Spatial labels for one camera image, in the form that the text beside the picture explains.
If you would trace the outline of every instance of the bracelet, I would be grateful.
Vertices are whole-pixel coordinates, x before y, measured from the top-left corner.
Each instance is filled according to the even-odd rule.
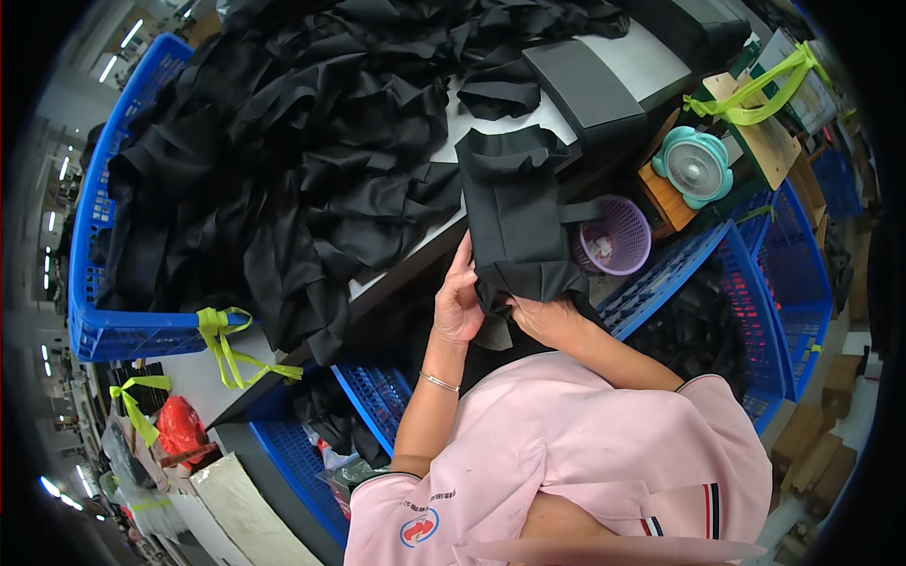
[[[419,375],[421,377],[427,379],[431,383],[434,383],[435,385],[440,385],[442,388],[446,389],[447,391],[453,391],[454,393],[459,393],[459,385],[450,385],[449,383],[445,383],[445,382],[441,381],[440,379],[435,378],[434,376],[425,375],[421,371],[419,371]]]

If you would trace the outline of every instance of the woman's left hand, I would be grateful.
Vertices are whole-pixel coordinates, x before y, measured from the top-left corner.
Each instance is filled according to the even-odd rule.
[[[433,331],[438,338],[456,345],[467,345],[485,321],[475,293],[478,276],[471,256],[472,238],[467,230],[444,284],[434,296]]]

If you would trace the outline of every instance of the fan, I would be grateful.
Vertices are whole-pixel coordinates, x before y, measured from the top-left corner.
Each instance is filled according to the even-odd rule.
[[[679,126],[667,134],[651,166],[655,173],[668,178],[695,210],[725,197],[733,187],[727,148],[711,134],[698,133],[689,126]]]

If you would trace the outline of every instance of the pink polo shirt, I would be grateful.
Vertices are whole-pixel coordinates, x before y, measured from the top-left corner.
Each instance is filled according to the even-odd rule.
[[[676,393],[614,389],[560,352],[538,354],[463,396],[424,478],[387,474],[355,489],[345,563],[497,564],[459,549],[518,538],[539,491],[620,535],[755,542],[771,465],[719,376]]]

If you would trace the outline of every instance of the person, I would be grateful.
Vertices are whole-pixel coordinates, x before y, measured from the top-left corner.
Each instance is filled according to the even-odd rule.
[[[550,351],[460,398],[485,318],[471,251],[466,232],[435,297],[390,471],[352,492],[345,563],[478,564],[470,544],[539,536],[754,543],[771,465],[729,385],[683,383],[572,301],[507,299],[519,329]]]

